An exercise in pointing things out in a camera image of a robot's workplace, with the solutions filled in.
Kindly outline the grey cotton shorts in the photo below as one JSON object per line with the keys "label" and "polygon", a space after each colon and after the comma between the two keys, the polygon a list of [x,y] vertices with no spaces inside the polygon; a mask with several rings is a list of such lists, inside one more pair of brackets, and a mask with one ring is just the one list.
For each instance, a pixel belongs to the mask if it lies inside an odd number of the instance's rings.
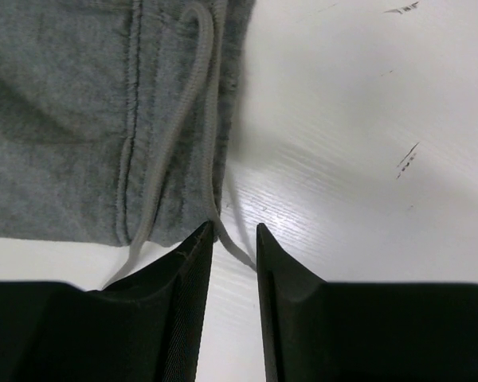
{"label": "grey cotton shorts", "polygon": [[169,247],[220,218],[251,1],[0,1],[0,237]]}

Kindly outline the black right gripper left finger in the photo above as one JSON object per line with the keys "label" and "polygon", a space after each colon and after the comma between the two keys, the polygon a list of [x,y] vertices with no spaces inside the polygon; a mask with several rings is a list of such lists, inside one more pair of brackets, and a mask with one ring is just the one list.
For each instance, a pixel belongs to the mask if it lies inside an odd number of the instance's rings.
{"label": "black right gripper left finger", "polygon": [[103,290],[0,282],[0,381],[192,381],[214,228]]}

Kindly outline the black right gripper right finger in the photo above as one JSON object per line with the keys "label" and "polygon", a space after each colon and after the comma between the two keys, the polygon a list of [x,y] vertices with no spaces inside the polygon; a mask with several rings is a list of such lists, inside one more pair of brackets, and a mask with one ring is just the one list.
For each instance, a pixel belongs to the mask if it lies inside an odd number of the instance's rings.
{"label": "black right gripper right finger", "polygon": [[478,381],[477,283],[328,282],[257,226],[269,381]]}

